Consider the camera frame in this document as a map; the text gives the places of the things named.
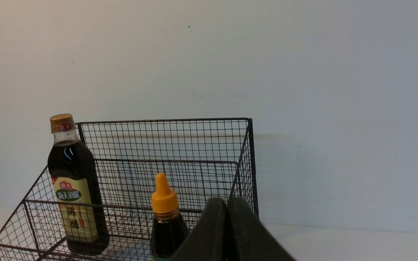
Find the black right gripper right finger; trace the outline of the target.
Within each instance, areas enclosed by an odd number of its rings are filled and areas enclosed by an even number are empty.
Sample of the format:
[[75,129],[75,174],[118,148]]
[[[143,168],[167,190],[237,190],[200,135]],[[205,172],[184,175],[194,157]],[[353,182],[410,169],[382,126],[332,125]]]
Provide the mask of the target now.
[[294,261],[269,233],[241,197],[227,203],[226,259],[228,261]]

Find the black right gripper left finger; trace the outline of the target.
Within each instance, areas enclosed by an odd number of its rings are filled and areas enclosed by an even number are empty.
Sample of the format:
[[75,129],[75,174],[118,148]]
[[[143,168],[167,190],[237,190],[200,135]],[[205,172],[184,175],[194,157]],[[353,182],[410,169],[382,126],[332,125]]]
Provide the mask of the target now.
[[210,198],[196,226],[172,261],[224,261],[226,207],[221,198]]

